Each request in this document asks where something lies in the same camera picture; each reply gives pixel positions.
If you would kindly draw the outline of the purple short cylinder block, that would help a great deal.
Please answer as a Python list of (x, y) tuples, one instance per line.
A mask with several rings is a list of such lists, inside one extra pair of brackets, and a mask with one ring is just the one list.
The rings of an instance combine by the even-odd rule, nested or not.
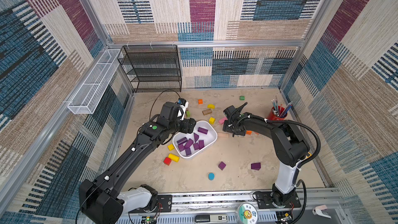
[(198, 132), (202, 133), (202, 134), (208, 134), (208, 129), (206, 128), (202, 128), (202, 127), (198, 127)]

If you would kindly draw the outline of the purple triangular prism block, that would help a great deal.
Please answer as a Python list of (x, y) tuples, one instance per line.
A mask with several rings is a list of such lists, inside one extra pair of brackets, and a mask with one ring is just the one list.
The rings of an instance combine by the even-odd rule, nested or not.
[(199, 140), (199, 135), (196, 133), (193, 133), (194, 135), (194, 141), (197, 142)]

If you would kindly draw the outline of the purple cube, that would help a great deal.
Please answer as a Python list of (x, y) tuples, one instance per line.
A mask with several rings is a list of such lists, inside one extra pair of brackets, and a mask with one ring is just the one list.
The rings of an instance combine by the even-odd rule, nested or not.
[(218, 168), (223, 171), (226, 168), (226, 164), (224, 162), (220, 162), (218, 164)]
[(251, 169), (252, 169), (252, 170), (259, 171), (259, 170), (261, 169), (261, 163), (260, 163), (260, 162), (252, 163), (252, 164), (251, 164)]
[(184, 151), (185, 150), (184, 144), (178, 145), (178, 149), (180, 152)]
[(198, 143), (194, 143), (193, 144), (193, 148), (194, 148), (194, 150), (199, 150), (200, 149), (199, 144)]

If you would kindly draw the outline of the white plastic storage bin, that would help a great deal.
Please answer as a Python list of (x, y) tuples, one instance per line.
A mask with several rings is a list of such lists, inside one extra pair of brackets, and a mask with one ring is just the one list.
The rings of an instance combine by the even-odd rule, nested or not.
[(201, 120), (196, 123), (192, 133), (177, 133), (172, 144), (182, 158), (192, 159), (213, 145), (217, 138), (218, 134), (211, 124)]

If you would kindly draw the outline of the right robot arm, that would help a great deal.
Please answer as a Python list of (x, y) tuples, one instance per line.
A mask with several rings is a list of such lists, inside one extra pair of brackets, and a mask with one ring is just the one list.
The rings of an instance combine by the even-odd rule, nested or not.
[[(251, 113), (241, 113), (247, 104), (236, 108), (231, 105), (223, 113), (227, 120), (223, 131), (245, 136), (247, 131), (254, 131), (273, 141), (275, 154), (280, 161), (277, 179), (272, 187), (271, 199), (277, 208), (285, 207), (295, 194), (298, 174), (301, 167), (315, 159), (321, 149), (319, 135), (309, 126), (293, 120), (269, 120)], [(316, 148), (309, 155), (310, 145), (300, 130), (310, 132), (316, 141)]]

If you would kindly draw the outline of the purple rectangular block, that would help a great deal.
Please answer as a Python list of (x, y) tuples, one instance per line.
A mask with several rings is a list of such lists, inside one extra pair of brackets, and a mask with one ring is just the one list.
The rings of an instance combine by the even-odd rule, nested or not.
[(188, 141), (185, 143), (184, 148), (188, 149), (194, 144), (194, 141), (192, 139), (188, 139)]

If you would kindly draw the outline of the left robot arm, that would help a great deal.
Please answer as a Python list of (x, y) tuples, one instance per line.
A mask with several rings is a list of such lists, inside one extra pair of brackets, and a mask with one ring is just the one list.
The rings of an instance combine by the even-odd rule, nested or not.
[(126, 192), (122, 189), (145, 158), (171, 134), (193, 132), (196, 121), (184, 117), (188, 105), (182, 98), (164, 103), (161, 112), (141, 126), (133, 143), (107, 170), (93, 181), (85, 179), (79, 186), (79, 212), (96, 224), (114, 224), (122, 214), (138, 208), (153, 211), (158, 205), (155, 189), (148, 185)]

